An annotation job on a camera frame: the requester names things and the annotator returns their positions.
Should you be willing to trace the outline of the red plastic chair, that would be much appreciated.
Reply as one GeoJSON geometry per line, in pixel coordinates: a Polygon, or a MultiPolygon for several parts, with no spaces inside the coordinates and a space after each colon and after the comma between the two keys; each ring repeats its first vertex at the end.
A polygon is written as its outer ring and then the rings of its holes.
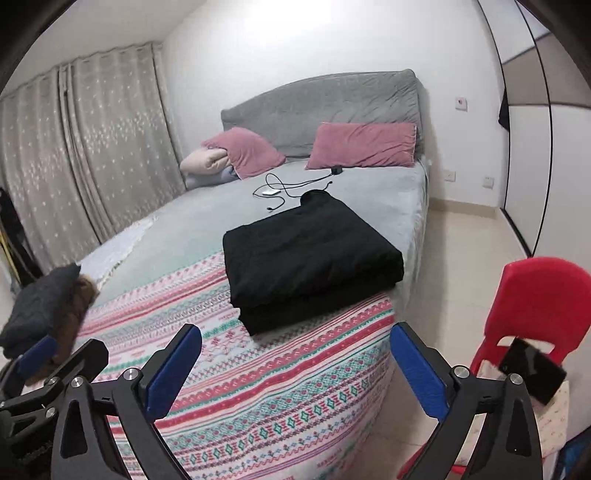
{"type": "MultiPolygon", "coordinates": [[[[485,322],[483,342],[466,367],[479,378],[506,379],[509,376],[499,370],[499,364],[515,338],[535,346],[562,367],[589,328],[589,273],[559,258],[516,261],[503,270],[485,322]]],[[[404,479],[402,474],[423,447],[401,467],[399,478],[404,479]]]]}

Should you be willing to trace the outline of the grey patterned curtain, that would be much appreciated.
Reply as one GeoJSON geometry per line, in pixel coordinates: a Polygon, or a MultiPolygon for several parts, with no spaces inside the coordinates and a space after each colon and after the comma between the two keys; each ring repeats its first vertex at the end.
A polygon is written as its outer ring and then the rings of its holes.
{"type": "Polygon", "coordinates": [[[1,171],[40,269],[186,191],[156,42],[52,67],[1,98],[1,171]]]}

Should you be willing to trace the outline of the wall socket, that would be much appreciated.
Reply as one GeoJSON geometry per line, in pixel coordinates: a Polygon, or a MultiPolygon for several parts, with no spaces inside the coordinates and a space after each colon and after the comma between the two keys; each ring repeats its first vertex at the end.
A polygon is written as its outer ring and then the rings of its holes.
{"type": "Polygon", "coordinates": [[[457,110],[460,111],[467,111],[468,110],[468,102],[466,98],[458,97],[456,99],[455,107],[457,110]]]}

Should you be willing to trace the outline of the grey bed headboard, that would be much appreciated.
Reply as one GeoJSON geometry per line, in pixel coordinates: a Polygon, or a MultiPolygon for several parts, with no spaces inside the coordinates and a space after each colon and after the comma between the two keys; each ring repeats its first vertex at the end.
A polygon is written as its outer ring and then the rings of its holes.
{"type": "Polygon", "coordinates": [[[416,154],[425,151],[420,83],[411,69],[311,77],[221,111],[225,131],[255,132],[290,161],[311,155],[315,132],[324,122],[414,123],[416,154]]]}

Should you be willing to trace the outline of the dark grey folded sweater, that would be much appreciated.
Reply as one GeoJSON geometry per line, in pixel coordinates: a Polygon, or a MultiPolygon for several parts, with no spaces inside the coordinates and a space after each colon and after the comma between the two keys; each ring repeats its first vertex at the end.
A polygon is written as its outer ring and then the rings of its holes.
{"type": "Polygon", "coordinates": [[[17,358],[53,332],[71,298],[79,272],[76,263],[55,268],[18,294],[1,331],[1,348],[6,358],[17,358]]]}

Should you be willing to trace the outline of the white lace cloth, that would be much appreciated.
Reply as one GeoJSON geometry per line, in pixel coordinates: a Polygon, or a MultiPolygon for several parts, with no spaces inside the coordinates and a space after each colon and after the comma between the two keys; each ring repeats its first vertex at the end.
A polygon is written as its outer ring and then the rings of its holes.
{"type": "Polygon", "coordinates": [[[138,220],[115,235],[78,262],[80,274],[88,277],[101,290],[114,270],[131,254],[145,233],[153,226],[155,216],[138,220]]]}

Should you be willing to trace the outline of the brown folded sweater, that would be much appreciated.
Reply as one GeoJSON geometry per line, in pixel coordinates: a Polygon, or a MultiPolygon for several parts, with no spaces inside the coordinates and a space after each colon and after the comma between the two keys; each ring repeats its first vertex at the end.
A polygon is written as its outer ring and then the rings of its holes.
{"type": "Polygon", "coordinates": [[[56,351],[25,381],[26,386],[45,380],[69,358],[85,315],[98,293],[95,282],[87,275],[80,275],[76,279],[72,293],[49,334],[56,341],[56,351]]]}

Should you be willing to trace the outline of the black phone on chair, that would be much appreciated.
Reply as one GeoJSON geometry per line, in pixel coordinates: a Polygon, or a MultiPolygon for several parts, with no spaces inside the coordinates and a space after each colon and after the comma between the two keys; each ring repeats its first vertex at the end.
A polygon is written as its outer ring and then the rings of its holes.
{"type": "Polygon", "coordinates": [[[548,405],[566,379],[566,371],[538,348],[515,338],[499,364],[506,376],[522,377],[528,393],[539,403],[548,405]]]}

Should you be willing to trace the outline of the black coat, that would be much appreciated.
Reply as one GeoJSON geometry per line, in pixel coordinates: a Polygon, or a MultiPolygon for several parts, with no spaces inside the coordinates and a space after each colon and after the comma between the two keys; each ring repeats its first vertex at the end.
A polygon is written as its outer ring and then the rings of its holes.
{"type": "Polygon", "coordinates": [[[322,190],[222,237],[230,303],[249,335],[327,315],[394,289],[402,252],[322,190]]]}

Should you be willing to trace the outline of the wardrobe with sliding doors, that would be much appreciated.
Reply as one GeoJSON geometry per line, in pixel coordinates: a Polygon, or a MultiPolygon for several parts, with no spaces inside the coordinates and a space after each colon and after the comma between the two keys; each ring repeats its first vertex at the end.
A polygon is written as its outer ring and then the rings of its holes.
{"type": "Polygon", "coordinates": [[[504,81],[502,210],[529,256],[590,267],[590,86],[527,1],[479,4],[504,81]]]}

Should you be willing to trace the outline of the pink pillow near headboard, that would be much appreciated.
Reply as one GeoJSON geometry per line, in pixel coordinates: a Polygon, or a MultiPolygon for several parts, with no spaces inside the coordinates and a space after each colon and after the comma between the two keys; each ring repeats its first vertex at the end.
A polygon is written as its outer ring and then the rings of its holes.
{"type": "Polygon", "coordinates": [[[417,139],[414,123],[324,122],[305,169],[412,167],[417,139]]]}

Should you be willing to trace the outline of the pink pillow on pile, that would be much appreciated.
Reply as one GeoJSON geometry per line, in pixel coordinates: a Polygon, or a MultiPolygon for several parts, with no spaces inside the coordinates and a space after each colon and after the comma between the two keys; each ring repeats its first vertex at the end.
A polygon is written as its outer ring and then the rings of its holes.
{"type": "Polygon", "coordinates": [[[265,138],[242,127],[233,127],[201,143],[202,147],[223,149],[240,179],[256,177],[279,167],[286,157],[265,138]]]}

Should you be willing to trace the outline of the patterned pink green blanket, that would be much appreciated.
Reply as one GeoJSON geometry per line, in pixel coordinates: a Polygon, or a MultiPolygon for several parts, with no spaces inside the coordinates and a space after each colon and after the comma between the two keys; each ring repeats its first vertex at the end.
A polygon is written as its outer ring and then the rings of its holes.
{"type": "Polygon", "coordinates": [[[102,380],[140,367],[185,324],[201,354],[157,428],[194,479],[339,479],[394,372],[394,309],[378,295],[252,337],[230,305],[221,254],[92,307],[79,340],[103,341],[102,380]]]}

